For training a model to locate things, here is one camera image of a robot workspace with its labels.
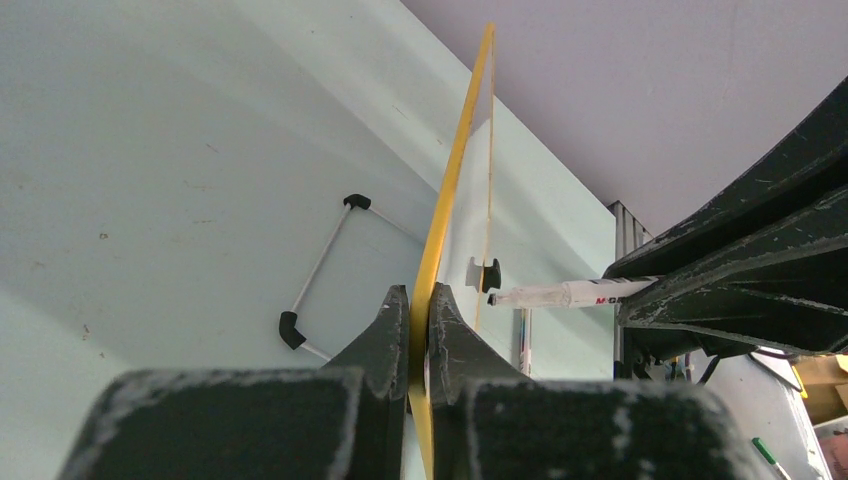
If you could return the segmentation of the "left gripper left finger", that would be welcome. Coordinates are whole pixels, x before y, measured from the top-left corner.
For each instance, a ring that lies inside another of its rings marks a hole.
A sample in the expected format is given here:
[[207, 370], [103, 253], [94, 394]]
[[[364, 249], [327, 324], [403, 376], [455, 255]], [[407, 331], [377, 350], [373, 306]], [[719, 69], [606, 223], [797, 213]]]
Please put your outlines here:
[[317, 369], [136, 370], [96, 399], [63, 479], [397, 479], [409, 301]]

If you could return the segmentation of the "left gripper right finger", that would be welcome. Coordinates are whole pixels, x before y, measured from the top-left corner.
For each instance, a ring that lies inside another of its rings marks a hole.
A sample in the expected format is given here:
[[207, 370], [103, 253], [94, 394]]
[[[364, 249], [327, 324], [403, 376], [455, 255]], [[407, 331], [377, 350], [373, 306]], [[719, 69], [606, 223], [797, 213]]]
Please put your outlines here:
[[462, 318], [451, 288], [429, 307], [436, 479], [770, 479], [708, 390], [653, 381], [543, 381]]

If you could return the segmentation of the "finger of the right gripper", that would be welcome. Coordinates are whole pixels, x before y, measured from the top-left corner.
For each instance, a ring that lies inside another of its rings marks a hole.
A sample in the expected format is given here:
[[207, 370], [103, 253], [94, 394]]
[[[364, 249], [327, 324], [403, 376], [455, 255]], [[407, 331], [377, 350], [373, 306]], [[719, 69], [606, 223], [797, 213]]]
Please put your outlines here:
[[847, 81], [842, 80], [752, 167], [683, 221], [603, 276], [665, 275], [771, 226], [847, 184]]
[[627, 327], [683, 330], [802, 355], [847, 350], [847, 190], [624, 301]]

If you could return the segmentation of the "yellow framed whiteboard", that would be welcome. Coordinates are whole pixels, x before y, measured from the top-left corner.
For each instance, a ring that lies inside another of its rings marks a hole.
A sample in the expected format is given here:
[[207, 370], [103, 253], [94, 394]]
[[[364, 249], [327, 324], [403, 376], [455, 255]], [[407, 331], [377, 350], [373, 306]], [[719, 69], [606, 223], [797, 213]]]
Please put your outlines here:
[[452, 217], [456, 191], [459, 185], [464, 154], [471, 135], [471, 127], [486, 64], [494, 61], [495, 32], [496, 26], [494, 23], [488, 22], [485, 24], [424, 244], [409, 307], [408, 400], [415, 425], [424, 473], [428, 479], [435, 477], [434, 420], [429, 392], [426, 386], [430, 301], [436, 286], [437, 274]]

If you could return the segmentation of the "black whiteboard marker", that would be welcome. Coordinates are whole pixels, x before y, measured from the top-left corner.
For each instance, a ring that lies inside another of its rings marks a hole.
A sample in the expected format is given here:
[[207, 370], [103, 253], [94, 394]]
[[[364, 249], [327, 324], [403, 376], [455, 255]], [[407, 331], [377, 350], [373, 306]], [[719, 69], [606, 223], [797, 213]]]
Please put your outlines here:
[[659, 276], [565, 281], [551, 285], [522, 286], [488, 296], [490, 306], [518, 309], [547, 307], [588, 308], [618, 304], [653, 285]]

